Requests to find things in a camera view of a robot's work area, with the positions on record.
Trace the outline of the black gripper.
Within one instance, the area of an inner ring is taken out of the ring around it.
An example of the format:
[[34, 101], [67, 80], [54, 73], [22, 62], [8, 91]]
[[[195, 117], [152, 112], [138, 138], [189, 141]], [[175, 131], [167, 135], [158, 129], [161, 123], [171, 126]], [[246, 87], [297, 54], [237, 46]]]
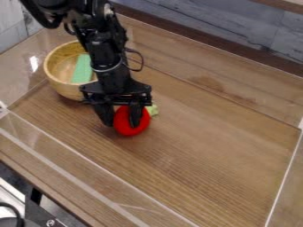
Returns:
[[143, 107], [152, 105], [151, 85], [136, 81], [126, 66], [92, 69], [98, 80], [79, 86], [83, 99], [94, 106], [102, 123], [114, 125], [114, 106], [130, 106], [130, 124], [138, 128], [142, 122]]

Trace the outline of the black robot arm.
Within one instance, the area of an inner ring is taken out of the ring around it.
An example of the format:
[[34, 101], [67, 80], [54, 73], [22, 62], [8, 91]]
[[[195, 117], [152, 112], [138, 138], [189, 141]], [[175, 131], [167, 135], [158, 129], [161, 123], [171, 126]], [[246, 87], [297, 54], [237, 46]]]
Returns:
[[118, 106], [127, 111], [127, 122], [136, 129], [143, 111], [152, 104], [152, 87], [136, 81], [126, 53], [127, 31], [120, 24], [110, 0], [20, 0], [38, 23], [48, 28], [63, 27], [74, 35], [90, 55], [95, 82], [79, 87], [92, 104], [103, 124], [116, 121]]

